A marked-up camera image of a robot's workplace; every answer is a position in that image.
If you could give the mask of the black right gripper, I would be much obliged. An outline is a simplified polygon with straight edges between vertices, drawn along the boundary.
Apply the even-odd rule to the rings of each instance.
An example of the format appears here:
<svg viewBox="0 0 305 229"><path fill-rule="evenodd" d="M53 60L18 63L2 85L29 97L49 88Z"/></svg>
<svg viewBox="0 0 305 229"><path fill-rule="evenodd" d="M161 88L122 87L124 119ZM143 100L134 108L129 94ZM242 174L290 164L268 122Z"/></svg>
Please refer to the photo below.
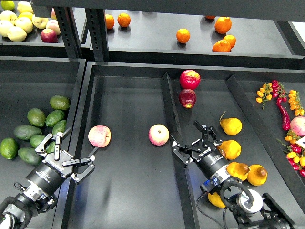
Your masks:
<svg viewBox="0 0 305 229"><path fill-rule="evenodd" d="M205 177L211 178L222 167L228 165L228 160L217 149L223 140L217 137L217 131L213 126L200 124L197 120L193 124L201 133L202 143L180 144L174 135L170 134L172 153L184 167L194 161Z"/></svg>

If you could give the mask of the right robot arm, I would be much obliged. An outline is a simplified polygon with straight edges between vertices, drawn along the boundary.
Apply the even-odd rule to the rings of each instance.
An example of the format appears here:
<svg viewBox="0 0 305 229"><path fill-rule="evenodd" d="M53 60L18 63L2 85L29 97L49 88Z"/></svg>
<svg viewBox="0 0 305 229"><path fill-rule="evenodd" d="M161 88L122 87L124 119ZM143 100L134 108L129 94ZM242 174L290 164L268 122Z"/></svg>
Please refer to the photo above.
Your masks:
<svg viewBox="0 0 305 229"><path fill-rule="evenodd" d="M268 193L259 194L227 171L229 162L218 150L223 141L214 127L193 124L201 138L189 145L174 139L172 152L184 166L194 162L201 170L207 179L200 186L203 195L218 194L240 229L295 229L296 224Z"/></svg>

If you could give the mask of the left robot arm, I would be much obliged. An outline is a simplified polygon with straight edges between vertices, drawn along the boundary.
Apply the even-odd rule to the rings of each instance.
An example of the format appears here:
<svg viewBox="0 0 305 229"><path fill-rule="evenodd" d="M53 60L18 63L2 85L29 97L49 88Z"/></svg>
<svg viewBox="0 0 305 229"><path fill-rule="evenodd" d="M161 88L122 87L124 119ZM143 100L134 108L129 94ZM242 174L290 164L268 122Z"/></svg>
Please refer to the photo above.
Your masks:
<svg viewBox="0 0 305 229"><path fill-rule="evenodd" d="M94 169L95 147L91 153L81 159L74 158L61 149L62 140L69 135L71 128L57 134L47 134L35 148L35 153L42 156L42 162L26 177L28 187L14 183L20 190L15 197L7 197L0 205L0 227L2 229L24 229L32 217L45 213L57 205L55 192L63 182L72 178L80 183Z"/></svg>

